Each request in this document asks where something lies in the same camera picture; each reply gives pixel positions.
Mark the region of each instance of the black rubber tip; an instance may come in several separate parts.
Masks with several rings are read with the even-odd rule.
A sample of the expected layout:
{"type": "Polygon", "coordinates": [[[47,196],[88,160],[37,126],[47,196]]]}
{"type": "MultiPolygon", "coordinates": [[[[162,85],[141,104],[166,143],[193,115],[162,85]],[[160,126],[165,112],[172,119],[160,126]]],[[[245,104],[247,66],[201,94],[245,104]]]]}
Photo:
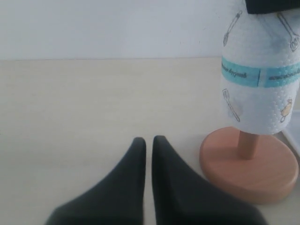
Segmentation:
{"type": "Polygon", "coordinates": [[[146,143],[135,138],[95,187],[58,207],[46,225],[142,225],[146,143]]]}
{"type": "Polygon", "coordinates": [[[192,170],[164,136],[152,153],[157,225],[266,225],[261,213],[216,188],[192,170]]]}
{"type": "Polygon", "coordinates": [[[300,8],[300,0],[246,0],[249,14],[275,13],[300,8]]]}

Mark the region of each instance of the wooden dowel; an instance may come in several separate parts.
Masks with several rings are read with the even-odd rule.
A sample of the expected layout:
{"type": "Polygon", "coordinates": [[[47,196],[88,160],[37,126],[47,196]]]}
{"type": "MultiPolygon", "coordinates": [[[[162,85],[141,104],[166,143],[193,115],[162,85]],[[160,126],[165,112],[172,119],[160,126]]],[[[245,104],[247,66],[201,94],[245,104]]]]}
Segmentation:
{"type": "Polygon", "coordinates": [[[238,143],[238,155],[242,159],[253,159],[256,154],[256,146],[259,140],[259,135],[249,134],[240,131],[238,143]]]}

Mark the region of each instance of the embossed paper texture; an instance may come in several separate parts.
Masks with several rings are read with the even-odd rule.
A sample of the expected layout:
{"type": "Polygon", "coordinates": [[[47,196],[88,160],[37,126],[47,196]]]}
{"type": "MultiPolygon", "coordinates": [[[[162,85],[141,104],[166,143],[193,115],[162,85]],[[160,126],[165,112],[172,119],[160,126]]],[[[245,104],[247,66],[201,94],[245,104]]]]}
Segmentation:
{"type": "Polygon", "coordinates": [[[300,9],[250,15],[228,2],[223,38],[221,105],[236,128],[260,135],[289,123],[300,78],[300,9]]]}

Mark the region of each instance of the round wooden base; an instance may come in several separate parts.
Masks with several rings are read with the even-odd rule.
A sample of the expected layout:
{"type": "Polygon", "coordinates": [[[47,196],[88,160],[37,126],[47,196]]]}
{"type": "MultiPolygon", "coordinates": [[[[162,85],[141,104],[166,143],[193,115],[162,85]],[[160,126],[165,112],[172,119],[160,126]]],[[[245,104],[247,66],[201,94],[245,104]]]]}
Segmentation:
{"type": "Polygon", "coordinates": [[[292,151],[271,135],[261,135],[251,160],[238,156],[240,131],[225,127],[209,134],[200,148],[200,164],[207,179],[249,203],[274,203],[292,191],[299,172],[292,151]]]}

